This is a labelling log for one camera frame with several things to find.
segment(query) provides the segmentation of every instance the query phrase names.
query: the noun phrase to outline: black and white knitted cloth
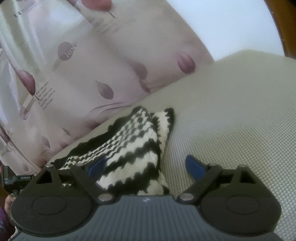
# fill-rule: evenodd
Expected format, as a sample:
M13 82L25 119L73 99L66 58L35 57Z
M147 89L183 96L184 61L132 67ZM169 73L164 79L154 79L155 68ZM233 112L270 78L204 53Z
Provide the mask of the black and white knitted cloth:
M97 183L114 196L169 194L160 160L173 122L172 108L149 113L136 107L130 115L109 126L108 132L80 143L53 164L69 169L105 154L106 169Z

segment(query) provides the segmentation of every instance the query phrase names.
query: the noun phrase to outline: ribbed gray surface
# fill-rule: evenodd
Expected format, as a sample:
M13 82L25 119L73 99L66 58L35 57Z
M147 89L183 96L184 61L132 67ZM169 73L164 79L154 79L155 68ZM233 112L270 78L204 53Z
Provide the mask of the ribbed gray surface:
M101 206L81 229L55 238L19 234L13 241L280 241L274 234L255 238L223 234L206 224L193 206L171 196L124 196Z

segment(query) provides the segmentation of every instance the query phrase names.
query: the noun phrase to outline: person's hand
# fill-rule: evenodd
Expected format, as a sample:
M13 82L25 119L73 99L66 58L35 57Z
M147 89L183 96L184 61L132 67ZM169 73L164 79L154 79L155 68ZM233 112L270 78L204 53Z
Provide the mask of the person's hand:
M15 200L15 197L13 197L12 195L8 195L7 198L5 199L5 205L4 205L4 210L8 217L8 221L12 226L15 225L11 218L11 204L13 203L14 200Z

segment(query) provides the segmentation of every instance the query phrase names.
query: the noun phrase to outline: blue gripper pad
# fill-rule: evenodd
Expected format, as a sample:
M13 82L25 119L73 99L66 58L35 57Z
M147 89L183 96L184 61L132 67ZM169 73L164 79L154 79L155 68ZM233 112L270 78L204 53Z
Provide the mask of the blue gripper pad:
M106 167L107 158L106 156L98 156L91 166L88 166L85 171L95 181L99 180L104 173Z
M195 181L200 179L208 171L207 165L203 164L200 160L196 159L192 155L188 155L186 157L185 167L186 171Z

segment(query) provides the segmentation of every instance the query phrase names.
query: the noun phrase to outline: metal screw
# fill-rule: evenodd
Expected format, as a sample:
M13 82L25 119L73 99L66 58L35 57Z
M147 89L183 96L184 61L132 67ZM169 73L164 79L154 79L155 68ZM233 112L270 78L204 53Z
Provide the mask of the metal screw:
M194 199L194 196L191 193L182 193L179 197L182 201L191 201Z
M99 200L102 202L108 202L113 199L113 196L109 193L104 193L99 196Z

